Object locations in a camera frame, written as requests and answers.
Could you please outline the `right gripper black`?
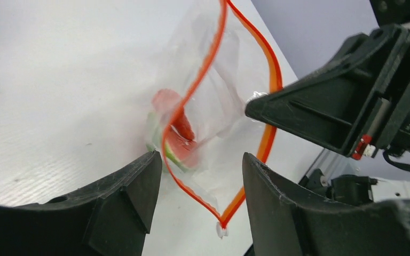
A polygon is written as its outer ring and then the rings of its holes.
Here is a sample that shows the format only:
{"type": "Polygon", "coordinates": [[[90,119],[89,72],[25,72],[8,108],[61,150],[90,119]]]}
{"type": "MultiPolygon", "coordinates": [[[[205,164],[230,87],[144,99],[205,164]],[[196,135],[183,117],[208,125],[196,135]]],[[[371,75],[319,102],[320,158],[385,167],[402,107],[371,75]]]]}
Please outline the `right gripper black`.
{"type": "Polygon", "coordinates": [[[410,152],[410,29],[347,38],[323,67],[251,100],[245,114],[354,159],[410,152]]]}

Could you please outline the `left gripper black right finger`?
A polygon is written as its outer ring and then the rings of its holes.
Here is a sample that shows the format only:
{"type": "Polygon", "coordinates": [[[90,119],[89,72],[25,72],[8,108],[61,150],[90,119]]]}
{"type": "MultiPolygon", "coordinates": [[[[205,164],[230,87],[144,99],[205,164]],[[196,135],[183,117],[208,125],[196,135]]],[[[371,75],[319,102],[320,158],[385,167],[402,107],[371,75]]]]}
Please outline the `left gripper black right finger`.
{"type": "Polygon", "coordinates": [[[410,199],[350,206],[242,159],[256,255],[410,255],[410,199]]]}

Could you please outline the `clear zip bag red zipper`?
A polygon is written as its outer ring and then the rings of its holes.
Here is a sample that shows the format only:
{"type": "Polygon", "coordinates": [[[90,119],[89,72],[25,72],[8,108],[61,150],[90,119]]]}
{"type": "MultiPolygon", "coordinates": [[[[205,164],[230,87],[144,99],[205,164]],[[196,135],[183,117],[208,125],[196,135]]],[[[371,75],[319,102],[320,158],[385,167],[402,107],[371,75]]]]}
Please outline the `clear zip bag red zipper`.
{"type": "Polygon", "coordinates": [[[244,202],[241,159],[266,162],[276,129],[245,115],[249,101],[281,90],[278,58],[235,1],[194,1],[169,42],[154,94],[172,89],[182,99],[159,118],[164,168],[179,188],[216,217],[219,237],[244,202]],[[184,171],[166,155],[180,108],[195,133],[199,166],[184,171]]]}

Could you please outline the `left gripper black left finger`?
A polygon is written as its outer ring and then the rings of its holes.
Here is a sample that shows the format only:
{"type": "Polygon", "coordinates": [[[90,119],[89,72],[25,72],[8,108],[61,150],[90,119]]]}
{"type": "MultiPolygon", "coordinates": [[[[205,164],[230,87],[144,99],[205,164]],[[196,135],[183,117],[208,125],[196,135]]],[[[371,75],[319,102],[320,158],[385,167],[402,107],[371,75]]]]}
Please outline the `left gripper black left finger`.
{"type": "Polygon", "coordinates": [[[162,167],[152,151],[47,203],[0,206],[0,255],[141,255],[162,167]]]}

